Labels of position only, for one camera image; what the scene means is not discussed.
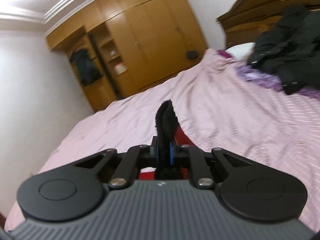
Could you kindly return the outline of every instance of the red fabric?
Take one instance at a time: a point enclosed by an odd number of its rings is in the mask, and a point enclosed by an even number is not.
[[[4,229],[5,217],[0,213],[0,228]]]
[[[139,179],[141,179],[141,180],[154,180],[155,179],[155,172],[151,171],[151,172],[140,173]]]
[[[188,136],[186,136],[180,126],[177,128],[174,138],[176,139],[178,145],[188,144],[195,146],[195,144],[189,139]]]
[[[194,145],[195,144],[189,139],[188,136],[186,136],[186,134],[183,132],[183,130],[181,129],[180,126],[178,126],[176,133],[174,135],[174,138],[176,139],[176,142],[178,145],[182,145],[182,144],[188,144],[188,145]],[[188,178],[188,169],[186,168],[180,168],[181,169],[181,173],[184,179]],[[154,174],[155,172],[145,172],[145,173],[140,173],[139,175],[139,179],[141,180],[153,180],[154,179]]]

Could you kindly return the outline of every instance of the pink bedsheet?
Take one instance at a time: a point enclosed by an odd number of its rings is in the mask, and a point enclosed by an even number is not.
[[[195,67],[79,122],[41,172],[107,148],[151,143],[156,111],[171,99],[183,131],[203,150],[223,147],[299,178],[308,189],[300,219],[319,230],[320,101],[245,82],[236,75],[239,64],[207,50]],[[22,221],[16,203],[5,229]]]

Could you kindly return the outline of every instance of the hanging black garment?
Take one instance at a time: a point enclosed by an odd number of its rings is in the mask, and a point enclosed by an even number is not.
[[[278,75],[288,95],[306,85],[320,89],[320,12],[290,7],[257,39],[248,64]]]
[[[170,142],[179,126],[172,101],[161,104],[156,113],[156,129],[160,148],[159,163],[155,171],[155,179],[183,179],[180,168],[170,164]]]
[[[70,62],[75,62],[79,73],[80,83],[85,87],[102,78],[101,73],[89,57],[87,49],[72,53]]]

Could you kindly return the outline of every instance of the open shelf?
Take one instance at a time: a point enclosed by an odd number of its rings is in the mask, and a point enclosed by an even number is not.
[[[99,42],[98,46],[103,49],[111,41],[113,41],[112,37],[110,37],[110,36],[105,37],[105,38],[102,39],[102,41]]]
[[[115,55],[112,56],[111,59],[108,60],[107,63],[109,63],[110,61],[113,61],[113,60],[115,60],[115,59],[117,59],[117,58],[119,58],[119,57],[121,57],[121,55],[120,55],[119,53],[116,53]]]

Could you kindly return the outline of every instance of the small logo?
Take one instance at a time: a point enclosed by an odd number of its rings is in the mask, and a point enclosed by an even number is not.
[[[158,186],[160,186],[160,187],[163,187],[165,185],[166,185],[166,183],[164,181],[161,181],[161,182],[158,183]]]

